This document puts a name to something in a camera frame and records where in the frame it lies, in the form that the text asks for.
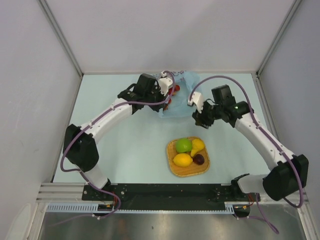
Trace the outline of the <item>dark red fake plum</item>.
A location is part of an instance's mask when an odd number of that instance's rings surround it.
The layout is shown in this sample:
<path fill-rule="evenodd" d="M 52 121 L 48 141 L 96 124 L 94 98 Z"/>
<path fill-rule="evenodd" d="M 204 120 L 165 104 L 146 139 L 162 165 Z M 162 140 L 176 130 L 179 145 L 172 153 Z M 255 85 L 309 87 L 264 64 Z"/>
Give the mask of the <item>dark red fake plum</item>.
<path fill-rule="evenodd" d="M 201 154 L 196 154 L 193 157 L 193 162 L 197 165 L 203 165 L 205 163 L 205 158 Z"/>

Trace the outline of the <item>woven bamboo tray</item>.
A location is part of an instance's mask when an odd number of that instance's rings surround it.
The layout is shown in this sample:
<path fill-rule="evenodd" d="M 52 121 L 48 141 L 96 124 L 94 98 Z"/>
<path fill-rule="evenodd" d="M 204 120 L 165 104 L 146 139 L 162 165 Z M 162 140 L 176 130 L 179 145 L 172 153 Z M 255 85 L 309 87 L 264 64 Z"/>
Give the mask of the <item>woven bamboo tray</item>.
<path fill-rule="evenodd" d="M 195 136 L 172 140 L 167 144 L 166 155 L 171 172 L 178 177 L 200 175 L 211 166 L 204 141 Z"/>

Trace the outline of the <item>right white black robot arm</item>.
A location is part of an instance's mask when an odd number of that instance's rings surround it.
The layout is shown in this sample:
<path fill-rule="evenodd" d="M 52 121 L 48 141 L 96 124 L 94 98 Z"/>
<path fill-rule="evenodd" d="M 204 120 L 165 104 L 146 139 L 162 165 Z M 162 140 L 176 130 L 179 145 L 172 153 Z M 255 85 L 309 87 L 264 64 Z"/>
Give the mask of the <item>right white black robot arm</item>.
<path fill-rule="evenodd" d="M 307 183 L 309 161 L 283 146 L 257 119 L 245 101 L 237 102 L 228 85 L 211 90 L 213 104 L 199 92 L 193 91 L 188 105 L 196 106 L 192 117 L 205 129 L 214 121 L 223 120 L 240 132 L 262 156 L 270 172 L 267 175 L 243 174 L 232 180 L 231 196 L 242 201 L 249 193 L 267 194 L 279 201 L 288 195 L 302 192 Z"/>

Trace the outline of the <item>yellow fake lemon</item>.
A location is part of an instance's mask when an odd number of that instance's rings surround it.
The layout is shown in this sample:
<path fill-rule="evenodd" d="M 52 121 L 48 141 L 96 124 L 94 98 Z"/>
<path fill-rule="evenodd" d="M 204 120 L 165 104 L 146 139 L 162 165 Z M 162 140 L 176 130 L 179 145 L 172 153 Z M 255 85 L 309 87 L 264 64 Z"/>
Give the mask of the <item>yellow fake lemon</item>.
<path fill-rule="evenodd" d="M 205 148 L 205 143 L 199 139 L 195 138 L 191 141 L 192 149 L 190 152 L 190 156 L 193 158 L 199 151 L 203 150 Z"/>
<path fill-rule="evenodd" d="M 188 167 L 192 164 L 193 159 L 187 153 L 179 153 L 173 158 L 173 162 L 178 167 Z"/>

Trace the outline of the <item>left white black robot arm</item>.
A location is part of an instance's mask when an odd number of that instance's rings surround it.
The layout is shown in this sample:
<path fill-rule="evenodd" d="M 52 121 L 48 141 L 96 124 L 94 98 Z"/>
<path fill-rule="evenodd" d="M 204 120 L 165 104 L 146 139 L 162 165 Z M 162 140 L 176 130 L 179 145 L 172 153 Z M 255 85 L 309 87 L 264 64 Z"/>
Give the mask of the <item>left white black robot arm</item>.
<path fill-rule="evenodd" d="M 175 88 L 175 78 L 169 71 L 158 77 L 143 73 L 136 83 L 121 91 L 116 100 L 99 116 L 77 126 L 70 124 L 65 131 L 60 167 L 68 159 L 88 184 L 93 185 L 93 194 L 100 200 L 110 196 L 110 180 L 99 167 L 98 142 L 116 124 L 130 117 L 144 106 L 159 112 L 169 101 Z"/>

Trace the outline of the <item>green fake lime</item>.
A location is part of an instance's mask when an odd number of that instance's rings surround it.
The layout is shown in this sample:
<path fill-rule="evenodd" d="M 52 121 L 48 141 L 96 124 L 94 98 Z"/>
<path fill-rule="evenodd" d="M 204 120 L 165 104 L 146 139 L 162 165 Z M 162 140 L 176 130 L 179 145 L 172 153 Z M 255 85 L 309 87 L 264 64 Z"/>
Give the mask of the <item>green fake lime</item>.
<path fill-rule="evenodd" d="M 187 153 L 192 150 L 192 141 L 188 138 L 180 138 L 175 142 L 175 150 L 177 153 Z"/>

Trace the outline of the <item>light blue plastic bag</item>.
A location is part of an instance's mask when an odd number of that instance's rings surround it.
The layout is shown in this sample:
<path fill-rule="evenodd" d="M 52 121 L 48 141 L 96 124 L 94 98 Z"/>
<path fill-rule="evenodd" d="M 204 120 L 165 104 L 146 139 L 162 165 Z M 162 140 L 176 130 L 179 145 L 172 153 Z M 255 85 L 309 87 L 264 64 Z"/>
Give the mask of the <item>light blue plastic bag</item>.
<path fill-rule="evenodd" d="M 189 95 L 194 87 L 200 82 L 200 76 L 193 71 L 172 71 L 175 86 L 178 91 L 171 98 L 170 104 L 165 109 L 161 109 L 158 116 L 165 118 L 183 118 L 191 116 L 193 108 L 188 106 Z"/>

